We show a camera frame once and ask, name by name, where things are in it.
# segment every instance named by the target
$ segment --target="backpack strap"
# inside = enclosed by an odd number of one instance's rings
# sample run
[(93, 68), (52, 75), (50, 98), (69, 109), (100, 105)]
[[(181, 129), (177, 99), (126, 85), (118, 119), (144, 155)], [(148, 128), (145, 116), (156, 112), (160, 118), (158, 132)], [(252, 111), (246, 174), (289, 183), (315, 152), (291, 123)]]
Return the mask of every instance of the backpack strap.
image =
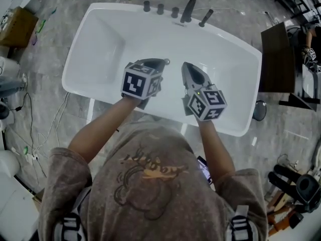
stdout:
[(248, 206), (237, 206), (234, 217), (226, 229), (226, 241), (258, 241), (255, 224), (247, 218)]
[(54, 241), (86, 241), (84, 228), (81, 225), (80, 205), (89, 194), (91, 187), (84, 188), (78, 195), (72, 211), (67, 213), (63, 220), (58, 222), (54, 230)]

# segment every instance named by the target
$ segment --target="dark wooden furniture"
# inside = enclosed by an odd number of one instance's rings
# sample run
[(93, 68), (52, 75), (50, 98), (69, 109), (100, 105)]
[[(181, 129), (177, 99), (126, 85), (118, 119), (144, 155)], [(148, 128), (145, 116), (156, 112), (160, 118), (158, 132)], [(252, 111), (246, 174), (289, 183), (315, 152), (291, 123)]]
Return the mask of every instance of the dark wooden furniture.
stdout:
[(317, 92), (314, 98), (303, 90), (302, 58), (300, 49), (290, 45), (284, 23), (261, 33), (263, 55), (259, 92), (289, 93), (288, 101), (280, 105), (312, 109), (320, 104)]

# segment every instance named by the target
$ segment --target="cardboard box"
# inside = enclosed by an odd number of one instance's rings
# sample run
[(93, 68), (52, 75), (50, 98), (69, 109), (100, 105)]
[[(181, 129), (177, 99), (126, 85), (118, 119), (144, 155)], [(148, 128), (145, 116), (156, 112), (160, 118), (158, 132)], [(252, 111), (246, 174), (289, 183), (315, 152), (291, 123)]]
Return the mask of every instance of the cardboard box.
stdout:
[(7, 25), (0, 32), (0, 45), (7, 47), (27, 47), (38, 18), (21, 7), (13, 10)]

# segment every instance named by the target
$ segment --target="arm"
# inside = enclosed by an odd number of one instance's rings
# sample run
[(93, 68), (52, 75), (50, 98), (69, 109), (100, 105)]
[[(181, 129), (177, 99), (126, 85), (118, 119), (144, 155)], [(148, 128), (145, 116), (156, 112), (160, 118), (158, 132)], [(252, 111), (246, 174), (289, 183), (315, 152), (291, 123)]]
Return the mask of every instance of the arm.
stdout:
[(68, 148), (89, 163), (140, 102), (139, 99), (124, 97), (103, 115), (83, 127)]
[(310, 29), (306, 34), (306, 46), (311, 48), (312, 38), (316, 37), (315, 29)]
[(198, 122), (211, 178), (215, 182), (227, 173), (234, 173), (231, 156), (225, 149), (212, 121)]

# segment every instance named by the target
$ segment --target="faucet handle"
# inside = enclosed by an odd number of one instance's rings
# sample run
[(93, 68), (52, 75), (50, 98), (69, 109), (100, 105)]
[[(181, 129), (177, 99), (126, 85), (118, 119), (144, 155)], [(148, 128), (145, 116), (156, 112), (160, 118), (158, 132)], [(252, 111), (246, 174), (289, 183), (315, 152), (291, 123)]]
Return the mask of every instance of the faucet handle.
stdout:
[(148, 13), (150, 11), (150, 2), (144, 1), (144, 12)]
[(186, 18), (185, 18), (185, 22), (188, 23), (188, 22), (191, 22), (191, 21), (192, 21), (192, 17), (186, 17)]
[(200, 27), (204, 27), (205, 23), (207, 22), (207, 20), (210, 18), (210, 16), (213, 14), (213, 10), (209, 9), (209, 11), (207, 12), (207, 14), (205, 15), (205, 17), (202, 19), (202, 21), (199, 23)]
[(179, 16), (180, 9), (178, 7), (172, 8), (172, 18), (176, 19)]
[(157, 14), (162, 15), (164, 13), (164, 4), (159, 4), (157, 7)]

